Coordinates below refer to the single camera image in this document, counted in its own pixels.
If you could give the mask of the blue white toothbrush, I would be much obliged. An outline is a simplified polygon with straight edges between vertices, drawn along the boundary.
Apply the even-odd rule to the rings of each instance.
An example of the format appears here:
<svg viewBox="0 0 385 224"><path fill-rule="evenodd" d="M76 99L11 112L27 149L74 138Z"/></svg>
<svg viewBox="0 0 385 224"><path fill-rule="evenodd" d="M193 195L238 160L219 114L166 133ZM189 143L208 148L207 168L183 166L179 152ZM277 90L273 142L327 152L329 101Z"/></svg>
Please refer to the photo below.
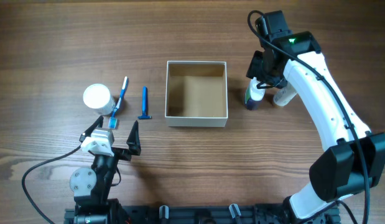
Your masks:
<svg viewBox="0 0 385 224"><path fill-rule="evenodd" d="M109 123L108 123L108 128L109 129L116 129L116 127L118 125L118 119L115 116L116 116L116 113L118 112L118 110L121 107L121 103L122 103L122 101L124 99L124 95L125 95L126 90L128 88L128 83L129 83L128 77L124 77L124 81L123 81L123 85L122 85L122 88L121 88L121 92L120 92L118 101L116 103L116 106L114 107L114 110L112 112L111 117L109 118Z"/></svg>

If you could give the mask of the blue disposable razor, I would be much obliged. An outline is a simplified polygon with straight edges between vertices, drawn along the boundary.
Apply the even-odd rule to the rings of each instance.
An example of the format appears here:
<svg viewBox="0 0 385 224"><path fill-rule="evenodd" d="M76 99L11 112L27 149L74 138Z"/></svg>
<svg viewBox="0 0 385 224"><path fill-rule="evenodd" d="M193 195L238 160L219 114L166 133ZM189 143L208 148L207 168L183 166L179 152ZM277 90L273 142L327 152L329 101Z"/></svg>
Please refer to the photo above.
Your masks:
<svg viewBox="0 0 385 224"><path fill-rule="evenodd" d="M142 89L142 114L137 117L138 119L151 119L152 116L148 115L148 89L146 86Z"/></svg>

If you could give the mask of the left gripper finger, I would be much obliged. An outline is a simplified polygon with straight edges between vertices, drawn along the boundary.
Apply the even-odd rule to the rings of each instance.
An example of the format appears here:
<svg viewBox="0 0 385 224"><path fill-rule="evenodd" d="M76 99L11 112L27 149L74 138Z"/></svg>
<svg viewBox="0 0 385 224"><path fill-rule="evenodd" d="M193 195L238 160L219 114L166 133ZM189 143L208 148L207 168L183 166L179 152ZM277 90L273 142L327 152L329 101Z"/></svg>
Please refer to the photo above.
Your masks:
<svg viewBox="0 0 385 224"><path fill-rule="evenodd" d="M95 128L102 128L103 120L104 120L103 116L102 115L99 116L97 120L80 135L79 141L83 142L86 139L86 137L90 137Z"/></svg>
<svg viewBox="0 0 385 224"><path fill-rule="evenodd" d="M132 155L139 156L141 154L141 142L139 139L139 123L135 120L131 132L129 133L128 140L126 141L128 150Z"/></svg>

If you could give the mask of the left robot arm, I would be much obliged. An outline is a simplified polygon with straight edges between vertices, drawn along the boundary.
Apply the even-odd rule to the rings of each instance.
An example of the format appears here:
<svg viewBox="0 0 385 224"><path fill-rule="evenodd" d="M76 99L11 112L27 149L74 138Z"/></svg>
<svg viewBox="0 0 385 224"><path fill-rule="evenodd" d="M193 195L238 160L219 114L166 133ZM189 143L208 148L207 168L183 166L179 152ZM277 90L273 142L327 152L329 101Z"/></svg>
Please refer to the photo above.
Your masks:
<svg viewBox="0 0 385 224"><path fill-rule="evenodd" d="M119 173L118 162L130 161L141 154L139 123L134 122L126 144L127 148L114 147L111 129L103 127L103 117L80 136L80 148L94 156L90 167L77 169L70 177L75 208L66 210L65 223L131 223L131 217L119 200L109 199L114 175Z"/></svg>

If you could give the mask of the white round jar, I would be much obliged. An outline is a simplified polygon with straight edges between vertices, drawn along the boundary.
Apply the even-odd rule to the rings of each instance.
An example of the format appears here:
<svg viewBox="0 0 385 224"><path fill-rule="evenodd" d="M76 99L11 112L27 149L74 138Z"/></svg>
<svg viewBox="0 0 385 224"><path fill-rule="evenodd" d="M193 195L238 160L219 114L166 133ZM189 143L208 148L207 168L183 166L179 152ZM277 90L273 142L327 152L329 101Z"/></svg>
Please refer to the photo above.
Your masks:
<svg viewBox="0 0 385 224"><path fill-rule="evenodd" d="M99 115L109 115L115 107L114 97L107 86L95 83L83 93L84 104Z"/></svg>

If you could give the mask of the white cardboard box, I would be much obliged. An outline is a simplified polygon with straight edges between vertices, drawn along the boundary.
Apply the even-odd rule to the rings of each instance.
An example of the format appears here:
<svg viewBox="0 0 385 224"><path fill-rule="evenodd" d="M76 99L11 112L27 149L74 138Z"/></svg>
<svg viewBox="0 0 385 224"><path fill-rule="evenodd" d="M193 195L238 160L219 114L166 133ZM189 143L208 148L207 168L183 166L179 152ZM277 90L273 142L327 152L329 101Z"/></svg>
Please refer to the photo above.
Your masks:
<svg viewBox="0 0 385 224"><path fill-rule="evenodd" d="M166 78L164 117L167 126L226 126L226 62L170 60L167 62Z"/></svg>

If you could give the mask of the dark blue pump bottle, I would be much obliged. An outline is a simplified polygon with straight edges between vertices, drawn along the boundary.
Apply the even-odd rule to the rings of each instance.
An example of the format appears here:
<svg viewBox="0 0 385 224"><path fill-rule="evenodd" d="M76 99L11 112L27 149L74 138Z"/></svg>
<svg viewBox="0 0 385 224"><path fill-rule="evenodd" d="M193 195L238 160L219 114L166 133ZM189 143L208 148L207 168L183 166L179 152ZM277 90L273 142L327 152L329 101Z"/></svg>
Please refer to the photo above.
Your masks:
<svg viewBox="0 0 385 224"><path fill-rule="evenodd" d="M257 80L256 77L251 79L244 94L244 104L248 110L256 110L259 107L266 91L266 84Z"/></svg>

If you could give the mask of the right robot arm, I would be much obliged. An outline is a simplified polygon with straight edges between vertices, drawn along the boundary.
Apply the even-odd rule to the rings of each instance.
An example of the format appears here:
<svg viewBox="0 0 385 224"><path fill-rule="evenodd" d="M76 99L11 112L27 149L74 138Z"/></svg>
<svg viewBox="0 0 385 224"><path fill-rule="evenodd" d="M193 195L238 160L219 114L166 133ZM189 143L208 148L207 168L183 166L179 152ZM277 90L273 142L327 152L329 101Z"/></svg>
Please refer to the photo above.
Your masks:
<svg viewBox="0 0 385 224"><path fill-rule="evenodd" d="M282 11L259 12L248 26L259 39L247 71L244 104L255 110L265 91L277 88L273 104L299 96L322 143L323 154L309 169L309 183L277 210L283 223L305 223L329 215L345 198L364 193L363 222L369 220L370 190L385 166L385 134L374 134L356 115L332 78L311 32L293 33Z"/></svg>

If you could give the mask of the black mounting rail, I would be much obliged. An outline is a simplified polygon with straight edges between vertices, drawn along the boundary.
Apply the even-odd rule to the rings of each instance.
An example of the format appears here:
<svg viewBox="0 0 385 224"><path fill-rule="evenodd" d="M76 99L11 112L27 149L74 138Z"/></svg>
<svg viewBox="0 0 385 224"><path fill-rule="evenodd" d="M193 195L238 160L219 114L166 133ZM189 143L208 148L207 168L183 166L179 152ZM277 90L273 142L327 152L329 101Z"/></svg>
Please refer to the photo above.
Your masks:
<svg viewBox="0 0 385 224"><path fill-rule="evenodd" d="M238 207L239 215L232 215L229 207L170 207L166 215L160 215L159 208L148 206L124 206L127 220L117 223L145 223L145 224L197 224L197 223L245 223L245 224L275 224L283 223L281 204L255 204L254 206ZM98 218L99 215L85 215L75 218L74 210L65 210L63 223L109 223L109 218ZM337 206L307 220L303 223L311 224L340 224L340 211Z"/></svg>

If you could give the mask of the white squeeze tube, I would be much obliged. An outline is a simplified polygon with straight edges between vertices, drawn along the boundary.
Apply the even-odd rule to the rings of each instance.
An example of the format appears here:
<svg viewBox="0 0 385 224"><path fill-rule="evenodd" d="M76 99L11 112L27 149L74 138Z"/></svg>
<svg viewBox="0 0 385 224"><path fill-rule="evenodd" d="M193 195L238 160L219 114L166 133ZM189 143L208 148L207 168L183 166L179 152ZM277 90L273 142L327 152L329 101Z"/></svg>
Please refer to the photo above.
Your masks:
<svg viewBox="0 0 385 224"><path fill-rule="evenodd" d="M272 104L276 107L284 107L287 105L295 96L297 92L295 88L288 83L284 88L279 90L273 97Z"/></svg>

